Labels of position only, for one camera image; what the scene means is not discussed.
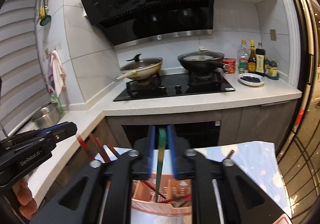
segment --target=range hood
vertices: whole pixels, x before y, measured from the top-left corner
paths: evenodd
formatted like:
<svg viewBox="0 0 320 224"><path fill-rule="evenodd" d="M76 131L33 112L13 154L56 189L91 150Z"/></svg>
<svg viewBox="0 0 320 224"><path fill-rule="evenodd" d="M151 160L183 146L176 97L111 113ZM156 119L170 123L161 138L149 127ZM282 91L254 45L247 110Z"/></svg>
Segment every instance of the range hood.
<svg viewBox="0 0 320 224"><path fill-rule="evenodd" d="M214 0L82 0L92 25L116 49L213 33Z"/></svg>

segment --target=window blind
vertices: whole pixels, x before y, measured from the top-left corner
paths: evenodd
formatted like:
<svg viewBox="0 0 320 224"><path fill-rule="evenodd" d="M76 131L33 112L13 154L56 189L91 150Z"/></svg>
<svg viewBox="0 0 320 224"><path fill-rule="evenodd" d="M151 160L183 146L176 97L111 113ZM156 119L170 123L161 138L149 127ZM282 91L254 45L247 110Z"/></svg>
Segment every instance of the window blind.
<svg viewBox="0 0 320 224"><path fill-rule="evenodd" d="M0 122L9 135L50 98L36 47L35 6L36 0L6 0L0 9Z"/></svg>

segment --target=frying pan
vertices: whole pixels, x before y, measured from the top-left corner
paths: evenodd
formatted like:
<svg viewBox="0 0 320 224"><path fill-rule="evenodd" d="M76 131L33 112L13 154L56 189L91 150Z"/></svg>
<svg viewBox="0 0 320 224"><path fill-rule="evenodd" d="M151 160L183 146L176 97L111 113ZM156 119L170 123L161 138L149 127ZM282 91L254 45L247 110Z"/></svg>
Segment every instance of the frying pan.
<svg viewBox="0 0 320 224"><path fill-rule="evenodd" d="M230 69L228 64L223 64L224 54L211 52L210 49L199 48L199 52L192 52L178 56L180 64L184 69L201 74L208 74L217 68L224 71Z"/></svg>
<svg viewBox="0 0 320 224"><path fill-rule="evenodd" d="M133 61L124 67L120 68L122 75L114 79L115 82L128 78L131 80L142 80L154 76L160 71L162 66L162 58L146 58L140 60L140 55L137 54L133 59L127 60Z"/></svg>

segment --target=pink plastic basket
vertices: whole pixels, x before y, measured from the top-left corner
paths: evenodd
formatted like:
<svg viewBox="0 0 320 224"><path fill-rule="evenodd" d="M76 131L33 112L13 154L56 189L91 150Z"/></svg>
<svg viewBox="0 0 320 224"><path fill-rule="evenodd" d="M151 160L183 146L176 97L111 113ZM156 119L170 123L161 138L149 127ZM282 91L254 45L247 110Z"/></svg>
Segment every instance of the pink plastic basket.
<svg viewBox="0 0 320 224"><path fill-rule="evenodd" d="M152 174L152 179L149 183L156 186L156 174ZM192 213L192 206L190 203L186 207L174 208L171 204L156 203L155 192L140 181L133 182L133 197L131 207L135 210L161 216L185 216ZM173 179L171 174L163 174L160 182L160 189L166 199L158 196L159 201L173 199L177 196L183 196L191 193L191 181L182 180L177 181Z"/></svg>

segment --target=black glass cooktop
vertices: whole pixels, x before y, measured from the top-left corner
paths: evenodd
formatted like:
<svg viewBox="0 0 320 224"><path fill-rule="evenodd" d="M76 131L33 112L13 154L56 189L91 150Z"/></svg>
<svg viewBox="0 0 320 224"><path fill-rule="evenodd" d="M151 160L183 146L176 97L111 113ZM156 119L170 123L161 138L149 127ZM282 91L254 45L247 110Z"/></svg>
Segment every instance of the black glass cooktop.
<svg viewBox="0 0 320 224"><path fill-rule="evenodd" d="M130 101L183 95L207 93L233 92L235 89L218 73L210 79L204 79L204 84L194 83L194 77L188 73L153 76L147 86L140 86L135 81L127 83L127 89L120 93L113 101Z"/></svg>

